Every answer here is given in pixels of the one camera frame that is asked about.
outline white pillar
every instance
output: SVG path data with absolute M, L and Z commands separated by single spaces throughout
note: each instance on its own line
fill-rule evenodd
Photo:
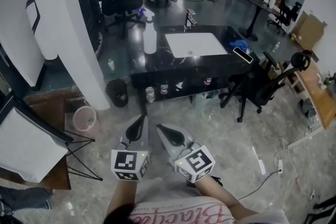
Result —
M 92 107 L 110 107 L 103 74 L 86 30 L 78 0 L 35 0 L 45 22 L 45 40 Z

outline shelf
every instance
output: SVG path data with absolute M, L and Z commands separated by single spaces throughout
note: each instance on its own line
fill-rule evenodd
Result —
M 168 83 L 168 93 L 166 95 L 161 94 L 161 87 L 160 86 L 154 86 L 152 87 L 155 92 L 155 100 L 156 101 L 163 101 L 166 99 L 173 99 L 173 98 L 181 98 L 181 97 L 187 97 L 190 95 L 195 95 L 198 93 L 203 92 L 212 92 L 219 89 L 227 88 L 228 82 L 227 80 L 221 80 L 221 79 L 212 79 L 210 85 L 206 86 L 204 85 L 203 81 L 198 81 L 198 83 L 191 83 L 191 82 L 184 82 L 183 87 L 180 91 L 176 91 L 175 83 Z M 144 97 L 144 100 L 148 103 L 148 100 L 146 98 L 146 90 L 143 89 L 141 93 Z

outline white cube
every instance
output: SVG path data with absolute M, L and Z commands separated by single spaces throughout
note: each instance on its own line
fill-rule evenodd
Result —
M 148 151 L 111 151 L 111 170 L 120 180 L 140 181 L 149 163 Z
M 210 173 L 216 162 L 206 146 L 191 151 L 174 162 L 175 171 L 191 183 Z

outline black office chair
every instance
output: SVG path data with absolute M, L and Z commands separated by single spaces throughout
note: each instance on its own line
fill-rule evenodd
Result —
M 137 13 L 131 14 L 133 10 L 141 8 L 143 0 L 101 0 L 101 9 L 106 16 L 111 16 L 113 14 L 121 14 L 121 16 L 116 16 L 115 21 L 106 26 L 108 27 L 122 24 L 122 34 L 121 37 L 126 37 L 126 24 L 127 22 L 145 24 L 145 22 L 138 19 L 133 19 Z
M 292 19 L 296 20 L 296 18 L 298 17 L 298 11 L 301 6 L 302 5 L 299 2 L 296 2 L 295 6 L 292 9 L 289 9 L 286 5 L 284 5 L 280 8 L 280 16 L 276 16 L 275 21 L 268 20 L 267 25 L 276 25 L 278 29 L 278 34 L 280 33 L 280 31 L 282 31 L 283 35 L 285 35 L 286 32 L 281 27 L 282 24 L 289 26 Z
M 251 101 L 258 108 L 257 113 L 260 114 L 261 106 L 266 105 L 269 100 L 272 100 L 274 93 L 285 85 L 283 82 L 280 83 L 284 78 L 296 71 L 303 71 L 309 67 L 312 53 L 307 50 L 295 53 L 291 58 L 293 68 L 280 74 L 275 79 L 270 79 L 268 72 L 271 66 L 275 67 L 277 63 L 269 53 L 264 52 L 264 55 L 268 59 L 265 69 L 258 63 L 255 63 L 246 74 L 233 76 L 231 78 L 231 81 L 234 82 L 235 85 L 239 85 L 238 90 L 234 93 L 234 95 L 240 96 L 239 102 L 241 103 L 240 117 L 237 119 L 238 122 L 243 121 L 246 99 Z M 226 95 L 230 95 L 230 92 L 221 93 L 219 98 L 222 99 Z M 224 100 L 221 102 L 220 107 L 224 108 L 225 105 L 222 104 L 226 103 Z

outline pink bin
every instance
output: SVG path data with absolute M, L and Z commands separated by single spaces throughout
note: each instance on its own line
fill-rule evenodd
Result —
M 95 110 L 88 106 L 82 106 L 77 109 L 72 118 L 74 127 L 80 132 L 96 134 L 99 132 L 100 124 Z

